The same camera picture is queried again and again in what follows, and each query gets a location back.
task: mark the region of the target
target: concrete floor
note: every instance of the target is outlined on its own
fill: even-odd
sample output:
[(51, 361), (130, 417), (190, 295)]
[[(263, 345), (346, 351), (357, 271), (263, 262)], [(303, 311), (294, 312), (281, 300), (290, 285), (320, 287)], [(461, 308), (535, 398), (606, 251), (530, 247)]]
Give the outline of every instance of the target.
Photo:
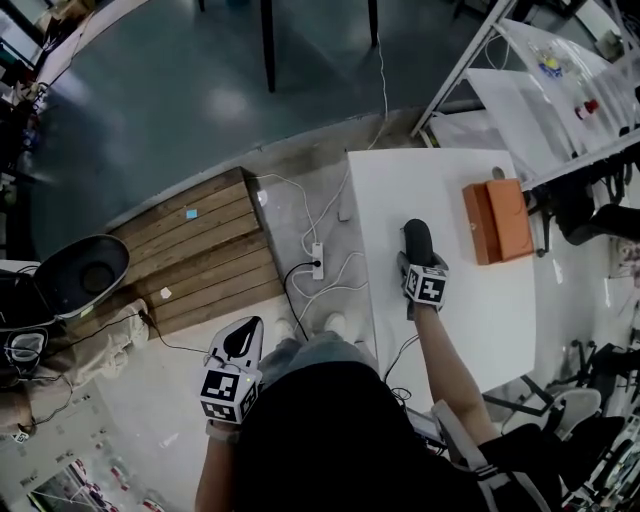
[[(472, 39), (480, 21), (452, 9), (379, 1), (390, 108), (428, 103)], [(252, 148), (380, 112), (367, 13), (364, 0), (275, 2), (275, 94), (259, 2), (207, 0), (202, 14), (195, 0), (152, 0), (120, 20), (53, 86), (34, 166), (40, 255)]]
[[(412, 141), (402, 134), (406, 134), (412, 117), (392, 115), (388, 129), (376, 147), (411, 144)], [(239, 164), (253, 169), (258, 176), (277, 173), (291, 179), (304, 187), (311, 216), (317, 220), (338, 190), (347, 169), (345, 148), (367, 147), (379, 126), (375, 121), (375, 118), (352, 120), (302, 134), (209, 172), (215, 174), (225, 166)], [(299, 189), (277, 178), (252, 180), (250, 184), (251, 194), (258, 199), (256, 204), (261, 204), (258, 213), (271, 238), (278, 265), (286, 272), (305, 259), (300, 237), (308, 229), (309, 221), (302, 195)], [(630, 190), (629, 196), (635, 206), (640, 200), (640, 189)], [(357, 215), (348, 222), (339, 222), (337, 216), (341, 207), (343, 212), (355, 208), (349, 184), (340, 200), (318, 223), (319, 240), (325, 243), (327, 273), (322, 283), (312, 281), (309, 276), (300, 276), (298, 284), (308, 294), (336, 278), (349, 252), (361, 250)], [(532, 218), (532, 228), (539, 246), (540, 221), (537, 217)], [(565, 360), (572, 359), (566, 350), (571, 340), (586, 342), (593, 339), (601, 346), (608, 342), (624, 345), (628, 340), (634, 301), (627, 299), (632, 282), (630, 278), (607, 279), (608, 260), (606, 237), (574, 247), (564, 240), (555, 223), (551, 231), (551, 252), (544, 258), (534, 259), (537, 331), (535, 366), (530, 376), (541, 386), (559, 377)], [(363, 258), (354, 258), (340, 283), (354, 287), (362, 284), (366, 279), (364, 265)], [(299, 314), (307, 300), (292, 287), (289, 290)], [(333, 311), (343, 312), (348, 319), (346, 340), (364, 341), (375, 355), (368, 290), (339, 290), (319, 297), (303, 319), (305, 328), (319, 331)], [(172, 345), (206, 349), (219, 329), (249, 315), (258, 315), (265, 322), (264, 356), (278, 341), (275, 339), (275, 321), (282, 317), (292, 320), (284, 296), (171, 334), (166, 336), (166, 341)], [(418, 346), (412, 348), (415, 350), (407, 351), (403, 357), (421, 358)], [(145, 348), (136, 348), (129, 354), (129, 362), (117, 379), (97, 379), (101, 395), (119, 427), (113, 444), (144, 485), (160, 491), (163, 506), (166, 504), (171, 512), (192, 508), (204, 460), (204, 417), (197, 400), (201, 365), (198, 354), (149, 342)], [(393, 384), (408, 385), (406, 376), (394, 375)], [(515, 399), (523, 391), (523, 385), (513, 381), (494, 390), (493, 394)], [(416, 410), (425, 410), (425, 405), (414, 399), (409, 405)], [(492, 408), (492, 417), (501, 421), (508, 412), (507, 409)]]

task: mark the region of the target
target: orange box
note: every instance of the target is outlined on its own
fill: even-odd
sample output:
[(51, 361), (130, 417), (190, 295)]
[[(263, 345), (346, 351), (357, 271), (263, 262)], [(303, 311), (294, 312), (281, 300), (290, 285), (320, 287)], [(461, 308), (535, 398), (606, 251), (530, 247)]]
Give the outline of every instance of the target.
[(502, 260), (509, 261), (532, 254), (529, 214), (520, 182), (516, 179), (492, 180), (486, 185), (498, 229)]
[(462, 194), (479, 265), (533, 253), (529, 214), (518, 180), (469, 185)]
[(462, 195), (467, 207), (478, 265), (490, 265), (501, 261), (498, 230), (493, 220), (493, 211), (486, 185), (484, 183), (469, 185), (462, 189)]

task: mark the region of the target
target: white table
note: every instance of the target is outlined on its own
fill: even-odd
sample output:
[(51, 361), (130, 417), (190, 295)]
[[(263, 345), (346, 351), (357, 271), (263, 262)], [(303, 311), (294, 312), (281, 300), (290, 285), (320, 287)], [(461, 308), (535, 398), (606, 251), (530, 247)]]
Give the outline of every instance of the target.
[[(381, 373), (402, 343), (416, 334), (406, 319), (396, 255), (401, 228), (424, 220), (434, 250), (450, 268), (441, 318), (482, 392), (533, 369), (536, 303), (532, 257), (490, 266), (476, 264), (462, 197), (470, 183), (491, 179), (501, 167), (515, 177), (506, 151), (394, 149), (349, 153), (351, 179), (364, 240), (376, 352)], [(405, 350), (388, 383), (412, 393), (408, 405), (433, 405), (419, 342)]]

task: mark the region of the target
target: wrist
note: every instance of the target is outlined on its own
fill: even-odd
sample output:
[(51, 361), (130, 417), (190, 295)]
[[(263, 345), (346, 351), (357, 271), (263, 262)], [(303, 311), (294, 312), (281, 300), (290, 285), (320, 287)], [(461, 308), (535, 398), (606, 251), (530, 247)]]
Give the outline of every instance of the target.
[(421, 304), (419, 302), (414, 302), (413, 308), (414, 308), (416, 320), (418, 319), (419, 316), (425, 317), (425, 318), (438, 316), (438, 310), (436, 309), (435, 306), (432, 306), (430, 304)]
[(207, 435), (216, 444), (235, 445), (240, 438), (240, 426), (221, 421), (207, 421)]

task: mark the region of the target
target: shoe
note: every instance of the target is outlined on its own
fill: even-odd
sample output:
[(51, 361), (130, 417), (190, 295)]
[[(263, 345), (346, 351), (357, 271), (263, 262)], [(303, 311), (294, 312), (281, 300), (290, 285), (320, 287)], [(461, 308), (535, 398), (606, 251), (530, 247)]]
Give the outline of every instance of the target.
[(274, 328), (276, 331), (276, 343), (280, 343), (282, 340), (295, 339), (293, 326), (288, 320), (284, 318), (277, 320)]
[(331, 313), (324, 323), (324, 330), (333, 331), (344, 339), (347, 334), (347, 319), (340, 313)]

